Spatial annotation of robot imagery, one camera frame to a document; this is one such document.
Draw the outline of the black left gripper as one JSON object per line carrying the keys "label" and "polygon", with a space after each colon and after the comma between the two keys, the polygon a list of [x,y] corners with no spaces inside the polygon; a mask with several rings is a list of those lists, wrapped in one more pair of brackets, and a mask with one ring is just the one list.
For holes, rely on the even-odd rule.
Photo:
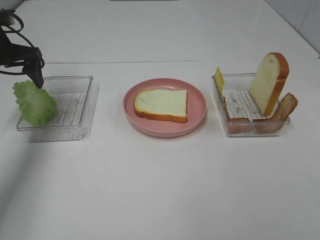
{"label": "black left gripper", "polygon": [[12,43],[5,32],[0,33],[0,65],[5,68],[22,66],[25,73],[41,89],[44,85],[44,60],[38,47]]}

